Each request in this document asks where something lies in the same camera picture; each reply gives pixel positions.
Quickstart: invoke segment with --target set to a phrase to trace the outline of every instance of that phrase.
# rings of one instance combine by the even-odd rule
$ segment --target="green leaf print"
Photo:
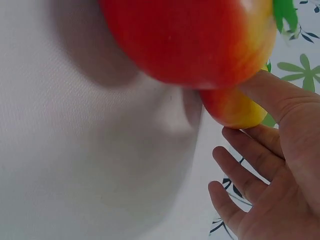
[[[281,79],[284,81],[294,81],[303,79],[302,88],[311,92],[315,92],[315,80],[320,83],[320,66],[316,66],[314,69],[310,68],[310,61],[305,54],[300,55],[300,63],[302,67],[294,65],[288,62],[279,62],[278,68],[287,72],[295,74],[287,75]]]
[[[276,121],[275,121],[274,118],[268,113],[268,114],[265,116],[262,124],[265,125],[265,126],[268,126],[268,127],[273,128],[273,127],[276,125]]]

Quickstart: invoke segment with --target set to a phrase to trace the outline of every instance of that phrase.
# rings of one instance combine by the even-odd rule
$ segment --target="black leaf print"
[[[230,187],[232,182],[231,182],[231,180],[229,178],[224,178],[223,181],[222,181],[222,184],[226,184],[226,183],[227,183],[227,185],[224,187],[225,190],[227,190]]]
[[[313,38],[320,39],[320,37],[318,37],[317,35],[315,35],[315,34],[312,33],[312,32],[306,32],[306,34],[308,34],[309,36],[311,36],[311,37],[313,37]]]
[[[306,35],[304,35],[304,34],[301,34],[301,35],[302,35],[302,37],[303,37],[305,40],[307,40],[308,42],[314,44],[314,41],[312,41],[312,40],[310,39],[310,37],[308,37],[308,36],[306,36]]]
[[[234,191],[234,193],[237,194],[240,198],[242,198],[242,199],[244,198],[244,197],[242,196],[241,192],[238,190],[238,188],[236,188],[235,185],[233,185],[233,191]]]

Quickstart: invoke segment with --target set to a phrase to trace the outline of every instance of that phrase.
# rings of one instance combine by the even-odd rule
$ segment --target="floral pattern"
[[[268,69],[283,81],[291,82],[307,91],[320,93],[320,25],[315,24],[315,21],[320,21],[320,0],[296,0],[294,3],[300,21],[297,31],[286,32],[288,43],[283,35],[279,34]],[[263,124],[277,127],[269,114]],[[267,182],[241,155],[232,147],[229,148],[230,153],[241,165]],[[244,211],[250,210],[251,203],[241,195],[228,176],[223,178],[222,185],[239,207]],[[209,240],[237,240],[237,237],[217,214],[212,221]]]

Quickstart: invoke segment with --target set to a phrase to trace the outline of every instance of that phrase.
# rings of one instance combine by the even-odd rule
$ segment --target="green leaf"
[[[310,71],[310,62],[308,57],[305,54],[300,55],[300,63],[306,71]]]
[[[318,83],[320,83],[320,76],[314,75],[313,77],[315,80],[317,80]]]
[[[276,28],[280,33],[282,33],[284,29],[284,17],[279,0],[273,0],[273,16],[275,19]]]
[[[296,66],[294,64],[288,63],[288,62],[279,62],[277,64],[278,68],[287,72],[294,72],[294,73],[304,73],[305,70],[299,66]]]
[[[290,82],[290,81],[302,79],[304,76],[305,76],[305,75],[304,75],[303,73],[292,74],[292,75],[288,75],[288,76],[282,77],[281,80]]]
[[[265,116],[262,124],[265,125],[265,126],[268,126],[268,127],[273,128],[277,123],[276,123],[276,121],[274,120],[274,118],[268,113],[268,114]]]
[[[315,83],[314,83],[314,78],[311,76],[306,76],[303,80],[303,86],[302,88],[304,90],[310,91],[310,92],[315,92]]]
[[[273,15],[280,33],[284,30],[284,19],[293,33],[298,27],[298,16],[293,0],[273,0]]]
[[[271,62],[269,62],[269,63],[266,65],[266,68],[268,69],[268,72],[271,73],[271,69],[272,69]]]
[[[316,66],[314,69],[312,69],[312,74],[320,74],[320,66]]]

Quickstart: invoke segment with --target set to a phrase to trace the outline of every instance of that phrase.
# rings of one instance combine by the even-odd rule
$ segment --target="artificial apple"
[[[267,115],[266,110],[237,87],[201,90],[199,93],[213,119],[228,128],[252,128],[259,125]]]
[[[114,38],[155,79],[195,89],[235,86],[269,58],[273,0],[99,0]]]

